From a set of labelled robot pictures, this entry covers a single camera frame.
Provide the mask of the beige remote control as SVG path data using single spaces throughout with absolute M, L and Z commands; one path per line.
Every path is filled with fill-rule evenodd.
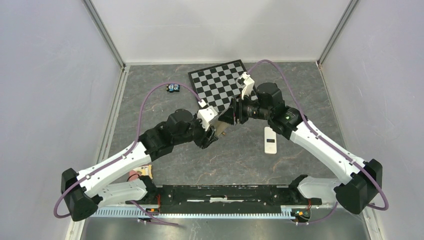
M 220 136 L 228 127 L 231 127 L 232 125 L 220 120 L 217 120 L 213 126 L 215 127 L 215 136 Z

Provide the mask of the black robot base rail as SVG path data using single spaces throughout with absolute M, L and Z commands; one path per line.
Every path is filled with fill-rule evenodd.
M 161 214 L 277 214 L 281 206 L 322 204 L 290 185 L 162 185 L 148 190 L 139 205 Z

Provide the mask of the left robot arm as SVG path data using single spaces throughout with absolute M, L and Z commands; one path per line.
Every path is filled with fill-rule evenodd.
M 73 168 L 63 171 L 58 201 L 64 201 L 69 211 L 63 217 L 79 222 L 107 205 L 138 200 L 153 203 L 157 190 L 142 177 L 129 182 L 114 181 L 136 167 L 170 154 L 177 145 L 194 142 L 201 149 L 207 148 L 218 139 L 213 126 L 218 116 L 212 106 L 195 114 L 177 109 L 167 120 L 146 130 L 129 146 L 103 162 L 80 171 Z

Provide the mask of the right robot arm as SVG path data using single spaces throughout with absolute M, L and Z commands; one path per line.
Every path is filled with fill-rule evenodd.
M 299 108 L 286 105 L 275 83 L 245 86 L 239 94 L 226 99 L 218 110 L 220 121 L 230 125 L 244 124 L 250 119 L 264 120 L 276 134 L 320 160 L 338 179 L 332 195 L 350 213 L 359 214 L 366 207 L 378 209 L 372 204 L 377 195 L 383 198 L 381 210 L 388 209 L 382 191 L 382 164 L 376 159 L 366 161 L 326 136 Z

